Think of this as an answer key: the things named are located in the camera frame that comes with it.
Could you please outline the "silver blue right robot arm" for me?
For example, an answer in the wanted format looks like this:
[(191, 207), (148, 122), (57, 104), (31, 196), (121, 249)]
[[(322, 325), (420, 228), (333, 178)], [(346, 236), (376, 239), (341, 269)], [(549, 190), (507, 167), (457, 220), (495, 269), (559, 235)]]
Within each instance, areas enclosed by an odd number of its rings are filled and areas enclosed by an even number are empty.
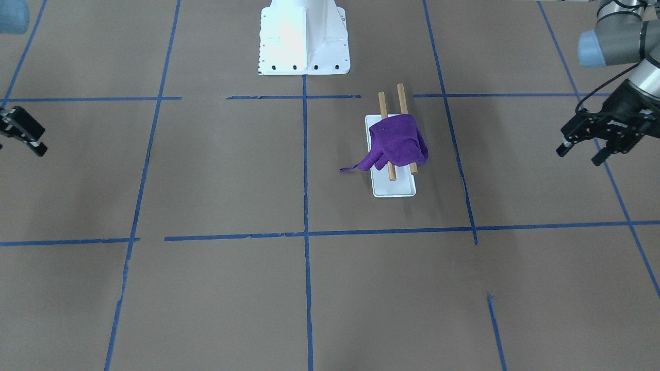
[[(26, 1), (1, 1), (1, 31), (3, 35), (23, 35), (30, 23), (30, 10)], [(1, 134), (24, 143), (38, 157), (43, 157), (47, 146), (42, 142), (45, 128), (23, 107), (2, 106)]]

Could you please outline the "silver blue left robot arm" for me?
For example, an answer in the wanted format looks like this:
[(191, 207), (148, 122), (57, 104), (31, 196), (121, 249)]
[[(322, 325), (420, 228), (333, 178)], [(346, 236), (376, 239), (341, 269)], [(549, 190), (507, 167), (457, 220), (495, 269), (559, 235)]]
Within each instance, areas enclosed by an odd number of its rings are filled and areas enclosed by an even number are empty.
[(629, 65), (623, 82), (604, 101), (599, 112), (584, 108), (561, 129), (564, 157), (574, 145), (601, 139), (604, 146), (592, 157), (596, 166), (611, 155), (627, 154), (644, 137), (659, 136), (659, 25), (645, 20), (648, 1), (601, 1), (594, 29), (580, 35), (578, 56), (585, 68)]

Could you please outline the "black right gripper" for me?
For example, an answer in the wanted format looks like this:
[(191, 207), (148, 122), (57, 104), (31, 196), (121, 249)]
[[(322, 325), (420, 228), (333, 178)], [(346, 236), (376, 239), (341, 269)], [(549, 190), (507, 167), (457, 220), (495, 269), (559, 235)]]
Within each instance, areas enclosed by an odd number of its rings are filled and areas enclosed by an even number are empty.
[(45, 155), (48, 148), (40, 141), (45, 133), (45, 128), (30, 113), (21, 106), (14, 106), (11, 109), (2, 108), (1, 115), (3, 136), (27, 142), (27, 146), (38, 157)]

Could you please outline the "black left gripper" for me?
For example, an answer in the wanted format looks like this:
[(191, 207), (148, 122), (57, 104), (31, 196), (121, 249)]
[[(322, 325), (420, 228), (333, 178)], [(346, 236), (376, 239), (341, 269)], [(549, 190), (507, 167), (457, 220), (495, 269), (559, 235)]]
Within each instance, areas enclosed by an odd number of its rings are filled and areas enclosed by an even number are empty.
[(601, 166), (613, 154), (629, 153), (644, 137), (658, 137), (658, 97), (629, 80), (607, 97), (599, 112), (584, 107), (588, 98), (610, 83), (601, 84), (576, 105), (573, 117), (561, 128), (564, 141), (556, 149), (559, 157), (580, 142), (601, 139), (604, 146), (591, 159), (593, 165)]

